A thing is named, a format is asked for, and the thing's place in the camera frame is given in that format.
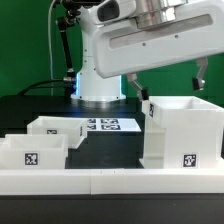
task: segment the open white box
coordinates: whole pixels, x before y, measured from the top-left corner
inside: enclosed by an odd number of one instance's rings
[[[64,134],[68,147],[77,149],[87,137],[87,119],[39,116],[27,125],[28,134]]]
[[[0,143],[0,169],[64,169],[67,136],[6,135]]]
[[[196,97],[150,97],[145,105],[145,168],[216,168],[224,109]]]

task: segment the black table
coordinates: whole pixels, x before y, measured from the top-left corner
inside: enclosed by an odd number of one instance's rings
[[[137,99],[109,109],[66,103],[63,97],[7,96],[0,98],[0,137],[26,133],[38,116],[135,118],[144,131]],[[89,132],[79,150],[70,150],[67,169],[136,168],[142,157],[143,132]],[[222,223],[223,194],[1,196],[0,223],[162,224]]]

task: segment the cable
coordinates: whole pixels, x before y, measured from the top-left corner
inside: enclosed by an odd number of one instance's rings
[[[52,17],[52,9],[57,0],[53,0],[49,11],[48,11],[48,45],[49,45],[49,56],[50,56],[50,78],[54,79],[54,70],[53,70],[53,53],[52,53],[52,42],[51,42],[51,17]]]
[[[35,87],[38,87],[38,86],[44,85],[44,84],[48,84],[48,83],[54,83],[54,82],[63,82],[63,79],[53,79],[53,80],[46,80],[46,81],[42,81],[42,82],[37,82],[35,84],[32,84],[32,85],[28,86],[24,90],[20,91],[17,95],[18,96],[24,96],[29,90],[31,90]]]

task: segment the black cable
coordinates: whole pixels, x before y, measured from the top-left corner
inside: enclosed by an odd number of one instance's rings
[[[26,89],[20,91],[17,95],[18,96],[24,96],[30,89],[33,89],[34,87],[38,87],[40,85],[44,85],[44,84],[48,84],[48,83],[54,83],[54,82],[63,82],[63,79],[52,79],[52,80],[37,82],[35,84],[32,84],[32,85],[28,86]]]

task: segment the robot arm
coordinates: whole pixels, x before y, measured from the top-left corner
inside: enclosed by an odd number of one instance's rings
[[[202,58],[200,89],[206,57],[224,52],[223,0],[107,0],[90,13],[101,25],[93,53],[103,78]]]

